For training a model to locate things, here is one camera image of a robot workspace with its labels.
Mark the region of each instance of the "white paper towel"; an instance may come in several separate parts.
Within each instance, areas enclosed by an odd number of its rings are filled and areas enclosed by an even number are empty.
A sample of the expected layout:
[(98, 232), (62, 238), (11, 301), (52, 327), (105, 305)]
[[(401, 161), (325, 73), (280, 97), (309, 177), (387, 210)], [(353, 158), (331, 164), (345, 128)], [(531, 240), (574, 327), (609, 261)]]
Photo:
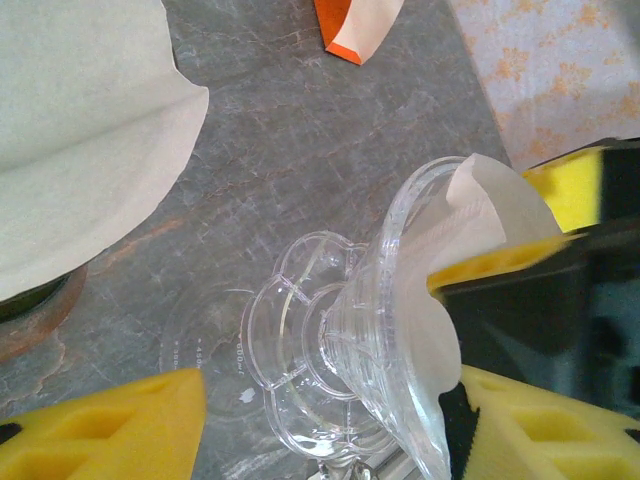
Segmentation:
[(175, 68), (160, 0), (6, 0), (0, 300), (87, 262), (184, 169), (208, 90)]
[(562, 232), (526, 180), (497, 160), (473, 154), (430, 200), (402, 236), (396, 270), (398, 316), (405, 318), (410, 369), (440, 394), (460, 378), (460, 349), (451, 319), (425, 293), (427, 277), (500, 248)]

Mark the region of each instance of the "rusty metal ring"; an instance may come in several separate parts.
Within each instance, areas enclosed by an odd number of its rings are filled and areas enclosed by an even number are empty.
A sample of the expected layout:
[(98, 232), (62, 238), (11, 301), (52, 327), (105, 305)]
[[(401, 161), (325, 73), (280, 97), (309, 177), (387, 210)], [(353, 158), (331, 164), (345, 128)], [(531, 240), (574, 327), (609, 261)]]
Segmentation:
[(46, 339), (67, 318), (87, 278), (87, 265), (0, 302), (0, 363)]

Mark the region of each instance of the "orange and white paper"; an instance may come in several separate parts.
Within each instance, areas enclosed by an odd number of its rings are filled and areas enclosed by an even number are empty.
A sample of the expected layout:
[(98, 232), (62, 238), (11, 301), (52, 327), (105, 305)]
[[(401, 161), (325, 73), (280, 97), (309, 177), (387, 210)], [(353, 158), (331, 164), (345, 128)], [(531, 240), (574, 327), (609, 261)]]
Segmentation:
[(637, 26), (610, 0), (450, 0), (514, 168), (640, 135)]
[(375, 53), (404, 0), (315, 0), (328, 52), (357, 65)]

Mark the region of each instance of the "yellow foam block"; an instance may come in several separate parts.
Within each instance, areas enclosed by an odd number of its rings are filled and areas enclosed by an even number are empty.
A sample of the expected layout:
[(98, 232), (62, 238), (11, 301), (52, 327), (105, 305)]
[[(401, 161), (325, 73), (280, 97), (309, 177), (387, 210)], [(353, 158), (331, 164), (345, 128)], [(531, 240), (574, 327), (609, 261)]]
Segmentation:
[(454, 283), (524, 270), (558, 253), (579, 236), (559, 235), (470, 258), (429, 275), (427, 289), (434, 295), (439, 288)]
[(563, 232), (598, 223), (601, 151), (602, 147), (580, 150), (522, 174), (542, 196)]
[(196, 369), (26, 413), (1, 427), (21, 431), (0, 445), (0, 479), (188, 480), (205, 413)]
[(480, 409), (464, 480), (640, 479), (640, 422), (472, 367), (462, 383)]

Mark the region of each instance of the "gray marble countertop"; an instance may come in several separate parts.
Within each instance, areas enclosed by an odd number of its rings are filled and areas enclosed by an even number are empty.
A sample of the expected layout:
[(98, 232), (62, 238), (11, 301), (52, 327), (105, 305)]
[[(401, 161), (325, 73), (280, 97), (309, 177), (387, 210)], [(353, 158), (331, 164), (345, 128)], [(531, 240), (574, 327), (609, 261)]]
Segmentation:
[[(165, 5), (179, 69), (210, 90), (199, 140), (156, 212), (90, 263), (69, 318), (0, 365), (2, 416), (158, 373), (168, 321), (255, 289), (306, 232), (369, 240), (426, 161), (505, 159), (445, 0), (407, 0), (363, 67), (323, 51), (312, 0)], [(233, 316), (216, 325), (232, 351), (238, 327)], [(222, 435), (231, 420), (210, 417), (194, 479), (306, 478), (312, 462), (272, 436), (261, 401), (233, 419), (250, 435)]]

